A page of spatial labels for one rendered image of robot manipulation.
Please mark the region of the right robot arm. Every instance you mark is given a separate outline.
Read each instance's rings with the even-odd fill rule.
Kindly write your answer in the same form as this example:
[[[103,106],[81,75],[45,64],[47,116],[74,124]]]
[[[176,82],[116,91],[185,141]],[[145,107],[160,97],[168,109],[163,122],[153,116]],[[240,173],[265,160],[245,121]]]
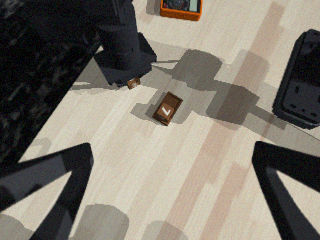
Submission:
[[[138,31],[130,0],[79,1],[26,0],[25,6],[46,42],[91,44],[97,31],[109,51],[132,50]],[[309,29],[304,34],[280,108],[313,124],[320,123],[320,31]]]

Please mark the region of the orange digital multimeter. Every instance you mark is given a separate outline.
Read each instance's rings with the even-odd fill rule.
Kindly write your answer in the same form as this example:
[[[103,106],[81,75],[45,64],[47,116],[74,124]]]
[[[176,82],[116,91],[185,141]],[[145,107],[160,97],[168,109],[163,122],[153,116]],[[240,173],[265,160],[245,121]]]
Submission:
[[[202,0],[161,0],[160,16],[199,21],[202,14]]]

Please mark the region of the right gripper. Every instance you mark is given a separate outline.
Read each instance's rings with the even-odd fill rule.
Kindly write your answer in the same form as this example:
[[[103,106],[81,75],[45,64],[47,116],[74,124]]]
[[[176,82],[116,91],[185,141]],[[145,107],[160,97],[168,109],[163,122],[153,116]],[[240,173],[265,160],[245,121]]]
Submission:
[[[138,32],[137,43],[129,52],[115,53],[106,49],[102,43],[101,46],[103,50],[93,57],[109,85],[115,82],[118,87],[127,86],[128,81],[150,72],[151,63],[157,62],[157,55],[141,32]]]

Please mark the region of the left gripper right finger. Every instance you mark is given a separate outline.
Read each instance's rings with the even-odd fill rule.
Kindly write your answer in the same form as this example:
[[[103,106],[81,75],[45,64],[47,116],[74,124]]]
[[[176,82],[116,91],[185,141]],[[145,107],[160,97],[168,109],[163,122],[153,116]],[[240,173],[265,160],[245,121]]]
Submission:
[[[277,174],[320,193],[320,157],[256,141],[251,161],[281,240],[320,240]]]

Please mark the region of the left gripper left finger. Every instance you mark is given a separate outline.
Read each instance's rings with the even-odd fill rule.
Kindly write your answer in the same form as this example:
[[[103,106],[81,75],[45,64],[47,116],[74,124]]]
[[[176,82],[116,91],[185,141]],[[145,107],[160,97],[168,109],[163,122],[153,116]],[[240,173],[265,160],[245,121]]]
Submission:
[[[29,239],[68,240],[93,164],[90,143],[82,143],[0,167],[0,213],[72,171],[55,204]]]

